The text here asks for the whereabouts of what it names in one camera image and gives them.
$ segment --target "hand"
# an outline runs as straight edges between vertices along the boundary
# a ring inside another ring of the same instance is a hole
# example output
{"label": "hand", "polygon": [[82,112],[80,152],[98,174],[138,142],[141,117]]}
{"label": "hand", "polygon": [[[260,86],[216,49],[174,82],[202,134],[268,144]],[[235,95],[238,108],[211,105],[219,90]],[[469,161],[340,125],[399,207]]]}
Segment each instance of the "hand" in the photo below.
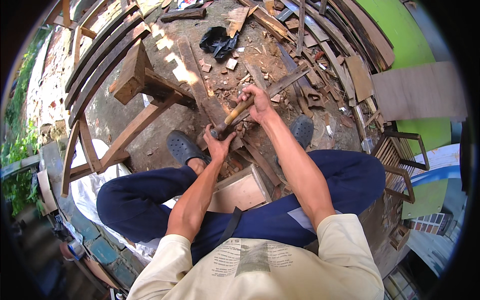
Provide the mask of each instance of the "hand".
{"label": "hand", "polygon": [[204,140],[208,145],[208,151],[210,151],[212,161],[219,161],[223,163],[228,155],[228,147],[230,147],[230,143],[237,133],[232,132],[225,140],[219,141],[210,134],[211,128],[212,124],[208,124],[205,128]]}
{"label": "hand", "polygon": [[257,87],[254,84],[251,84],[245,88],[243,88],[243,93],[240,94],[238,99],[236,100],[237,104],[240,101],[247,101],[251,94],[255,95],[254,103],[248,108],[250,115],[252,118],[259,124],[262,124],[262,121],[265,119],[266,116],[276,113],[273,109],[272,103],[270,101],[270,97],[266,93],[266,91],[262,90],[261,88]]}

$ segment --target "dirt ground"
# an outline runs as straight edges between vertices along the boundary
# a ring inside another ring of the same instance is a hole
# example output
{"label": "dirt ground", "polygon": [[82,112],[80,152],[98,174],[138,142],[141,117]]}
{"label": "dirt ground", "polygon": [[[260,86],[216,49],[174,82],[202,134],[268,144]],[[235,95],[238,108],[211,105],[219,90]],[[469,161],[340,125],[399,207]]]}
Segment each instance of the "dirt ground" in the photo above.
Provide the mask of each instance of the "dirt ground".
{"label": "dirt ground", "polygon": [[[190,42],[195,58],[203,59],[206,63],[212,65],[209,73],[201,72],[202,76],[208,76],[208,80],[212,84],[213,90],[219,99],[220,103],[225,109],[229,108],[228,100],[237,95],[242,86],[237,86],[238,78],[242,78],[246,74],[244,62],[256,64],[262,69],[269,72],[269,74],[279,79],[287,74],[287,69],[283,65],[274,40],[264,37],[262,31],[264,28],[260,26],[253,18],[247,18],[237,42],[237,48],[245,47],[245,52],[240,52],[240,57],[237,58],[238,63],[234,71],[228,71],[227,74],[222,74],[225,70],[226,60],[231,56],[228,55],[225,60],[216,61],[212,53],[205,53],[199,48],[199,42],[203,34],[209,27],[213,26],[228,26],[223,14],[228,11],[241,7],[236,0],[221,0],[215,1],[207,8],[207,16],[203,20],[177,20],[171,23],[162,23],[158,17],[163,11],[158,8],[153,11],[145,22],[152,29],[152,34],[143,40],[148,57],[154,67],[154,70],[159,75],[165,77],[169,81],[179,84],[185,90],[191,92],[190,86],[184,81],[179,82],[175,77],[173,70],[181,63],[181,56],[178,51],[176,40],[181,36],[187,36]],[[52,40],[57,40],[58,35],[53,36]],[[88,41],[82,46],[84,51],[88,46]],[[262,44],[267,50],[263,52]],[[253,47],[257,47],[262,51],[258,53]],[[51,59],[54,53],[49,53],[47,59]],[[123,62],[118,64],[115,70],[103,82],[96,95],[90,101],[90,104],[85,110],[87,122],[93,138],[104,141],[109,146],[120,135],[123,129],[144,109],[144,100],[141,95],[137,95],[127,105],[121,104],[117,101],[112,93],[108,92],[108,87],[117,79]],[[70,68],[72,65],[61,69],[64,72],[63,83],[68,79]],[[291,122],[301,113],[300,107],[293,88],[289,86],[286,89],[286,99],[290,101],[293,110],[289,110],[284,102],[279,103],[275,107],[280,114],[283,121],[290,125]],[[340,116],[343,114],[338,110],[337,104],[333,99],[326,102],[326,109],[311,108],[314,113],[314,136],[312,144],[308,150],[315,149],[337,149],[361,151],[360,139],[356,127],[349,128],[342,125]],[[351,115],[348,107],[346,114]],[[330,125],[333,130],[332,137],[328,136],[325,130],[324,115],[329,113]],[[141,172],[150,169],[166,168],[166,167],[180,167],[180,164],[170,155],[166,147],[166,137],[172,130],[184,131],[189,137],[196,140],[197,136],[204,129],[204,125],[200,119],[197,110],[192,110],[181,105],[173,105],[165,111],[160,117],[153,121],[135,140],[127,147],[131,158],[127,160],[126,165],[132,172]],[[272,166],[274,171],[283,175],[281,169],[274,162],[275,151],[266,137],[265,131],[259,126],[254,126],[247,131],[253,142],[256,144],[259,151],[264,155],[267,162]],[[367,129],[367,134],[372,136],[373,143],[376,143],[378,133],[376,130]],[[270,181],[264,178],[267,189],[272,194],[273,186]],[[369,209],[360,215],[360,221],[364,226],[365,234],[370,245],[373,257],[383,276],[387,275],[389,269],[396,265],[398,254],[388,241],[388,234],[393,229],[394,224],[398,223],[397,208],[400,205],[399,200],[378,199]]]}

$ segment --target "man's right hand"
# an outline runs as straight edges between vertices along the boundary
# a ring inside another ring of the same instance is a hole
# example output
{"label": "man's right hand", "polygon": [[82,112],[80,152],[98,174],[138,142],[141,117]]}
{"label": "man's right hand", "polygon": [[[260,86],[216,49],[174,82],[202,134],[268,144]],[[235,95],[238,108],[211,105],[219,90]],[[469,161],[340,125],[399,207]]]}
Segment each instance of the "man's right hand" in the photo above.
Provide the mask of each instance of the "man's right hand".
{"label": "man's right hand", "polygon": [[266,117],[271,114],[276,114],[272,103],[270,101],[270,97],[266,93],[266,91],[262,90],[261,88],[257,87],[254,84],[251,84],[242,89],[243,93],[237,98],[237,104],[241,101],[247,101],[251,94],[255,96],[254,102],[255,105],[252,105],[248,108],[250,115],[252,118],[257,121],[260,125],[263,121],[265,121]]}

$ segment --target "black plastic bag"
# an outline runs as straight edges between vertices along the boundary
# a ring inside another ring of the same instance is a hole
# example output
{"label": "black plastic bag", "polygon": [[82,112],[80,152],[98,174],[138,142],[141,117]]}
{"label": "black plastic bag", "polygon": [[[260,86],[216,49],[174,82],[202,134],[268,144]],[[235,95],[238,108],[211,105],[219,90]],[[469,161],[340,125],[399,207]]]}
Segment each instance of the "black plastic bag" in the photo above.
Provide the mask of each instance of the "black plastic bag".
{"label": "black plastic bag", "polygon": [[213,52],[215,59],[221,59],[229,54],[237,44],[239,33],[236,32],[233,38],[227,36],[225,27],[209,27],[207,32],[200,40],[200,49],[205,52]]}

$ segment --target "man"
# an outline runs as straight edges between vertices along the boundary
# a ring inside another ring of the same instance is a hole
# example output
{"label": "man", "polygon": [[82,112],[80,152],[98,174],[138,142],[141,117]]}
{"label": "man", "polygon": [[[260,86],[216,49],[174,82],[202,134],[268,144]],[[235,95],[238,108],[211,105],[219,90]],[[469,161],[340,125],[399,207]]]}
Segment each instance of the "man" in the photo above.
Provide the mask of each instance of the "man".
{"label": "man", "polygon": [[[255,85],[237,101],[250,94],[250,114],[272,141],[293,194],[243,213],[207,212],[235,133],[218,141],[207,126],[210,159],[172,132],[167,146],[185,166],[120,177],[98,194],[104,224],[135,242],[161,238],[128,299],[383,299],[356,216],[382,194],[382,164],[358,152],[305,153],[312,121],[301,116],[289,130]],[[162,205],[180,194],[173,209]],[[317,238],[318,256],[303,249]]]}

